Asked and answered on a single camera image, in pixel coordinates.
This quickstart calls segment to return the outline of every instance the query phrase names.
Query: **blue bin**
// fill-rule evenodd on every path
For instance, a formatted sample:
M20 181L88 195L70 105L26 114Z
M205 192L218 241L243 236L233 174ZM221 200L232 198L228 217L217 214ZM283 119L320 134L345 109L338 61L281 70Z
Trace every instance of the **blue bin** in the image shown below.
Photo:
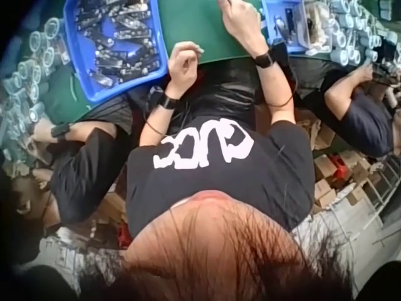
M136 78L125 83L116 84L110 88L106 88L100 85L88 75L88 70L96 70L96 48L95 43L92 40L84 37L82 33L79 33L76 30L76 3L77 0L66 0L64 6L65 31L71 60L73 62L78 79L80 80L85 96L89 99L89 101L94 103L104 102L105 100L121 94L133 87L152 80L156 80L167 74L168 58L160 25L157 0L149 1L152 16L146 21L146 24L149 28L152 28L153 30L152 39L159 52L160 68L144 77ZM115 28L113 22L109 17L105 18L105 20L103 21L102 32L106 36L109 36L111 38L113 37ZM113 46L112 50L127 51L128 55L132 56L139 48L140 45L115 40L115 45Z
M281 35L274 30L274 17L281 16L285 20L285 10L294 9L299 5L303 5L303 0L261 0L264 15L266 18L266 27L269 33L269 43L272 43L275 39L281 39ZM303 16L305 24L307 26L306 16ZM298 41L295 41L292 45L287 45L288 53L303 53L308 50L307 47L301 45Z

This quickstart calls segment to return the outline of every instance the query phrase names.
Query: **white print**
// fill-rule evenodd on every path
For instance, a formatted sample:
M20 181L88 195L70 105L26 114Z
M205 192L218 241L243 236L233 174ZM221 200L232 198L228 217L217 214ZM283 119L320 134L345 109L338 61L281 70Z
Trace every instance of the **white print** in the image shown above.
M230 139L234 135L236 128L245 135L244 140L238 145L227 144L227 139ZM160 158L160 156L154 155L154 168L165 168L173 164L175 169L196 169L198 167L209 166L209 160L207 160L209 148L207 144L209 134L212 130L216 130L221 152L227 163L231 163L233 158L243 160L251 153L254 141L237 122L225 118L208 120L202 124L199 131L195 127L188 127L179 132L175 137L168 136L164 138L161 144L171 143L173 148L167 157ZM177 151L188 136L194 138L194 153L192 158L183 159Z

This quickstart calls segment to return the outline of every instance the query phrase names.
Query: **worker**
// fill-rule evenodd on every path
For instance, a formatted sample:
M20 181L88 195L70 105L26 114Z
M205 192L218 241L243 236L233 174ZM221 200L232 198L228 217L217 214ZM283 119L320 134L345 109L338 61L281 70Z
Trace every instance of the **worker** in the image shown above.
M10 227L16 229L13 244L20 243L13 248L13 261L35 259L40 239L62 225L85 221L96 211L132 149L131 124L127 101L117 97L85 121L54 125L42 118L34 125L25 146L44 168L12 180L17 196L4 209ZM60 144L62 150L51 157L46 144ZM41 182L48 185L40 187Z
M296 78L301 79L298 95L303 98L297 99L297 105L311 110L346 143L367 156L400 153L401 119L398 114L392 117L382 102L391 87L372 82L372 65L348 73L318 60L292 59L291 64ZM366 83L368 88L363 89L361 85Z
M112 261L105 269L123 271L107 284L100 269L86 266L80 300L352 299L349 274L330 240L308 256L290 234L311 211L313 158L260 15L243 0L218 3L228 33L257 65L272 115L269 135L253 131L242 110L218 109L221 102L250 102L235 85L201 96L208 110L194 111L177 135L166 135L176 106L191 102L184 94L203 53L193 42L177 43L171 80L127 162L133 241L122 265Z

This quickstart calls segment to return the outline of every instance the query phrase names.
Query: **green workbench mat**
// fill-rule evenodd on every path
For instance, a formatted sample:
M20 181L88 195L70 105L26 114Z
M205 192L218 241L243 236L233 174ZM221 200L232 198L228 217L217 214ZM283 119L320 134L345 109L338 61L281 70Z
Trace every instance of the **green workbench mat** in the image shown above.
M50 78L49 86L49 92L41 97L41 101L55 124L77 121L95 107L83 94L70 65L57 69Z
M257 10L260 0L247 0ZM217 0L161 0L159 14L167 53L181 41L193 41L205 50L199 63L248 56L226 31Z

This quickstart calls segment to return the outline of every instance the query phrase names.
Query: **black hair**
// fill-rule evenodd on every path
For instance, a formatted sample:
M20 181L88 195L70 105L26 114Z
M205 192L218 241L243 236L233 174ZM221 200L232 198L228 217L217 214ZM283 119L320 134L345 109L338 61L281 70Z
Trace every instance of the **black hair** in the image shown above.
M10 264L34 260L43 237L41 221L28 221L17 212L20 197L20 193L13 189L11 177L0 168L1 246Z
M298 255L285 260L272 256L283 250L278 240L264 245L262 241L266 240L262 238L266 233L260 229L236 227L230 235L240 238L235 246L234 281L219 278L218 271L210 278L207 254L199 250L187 250L180 254L180 259L169 258L162 268L135 265L122 268L124 264L118 258L109 256L103 262L106 268L93 260L86 263L79 277L78 298L82 301L353 300L350 267L341 259L340 246L330 234L309 247L307 253L301 252L301 258L297 252Z

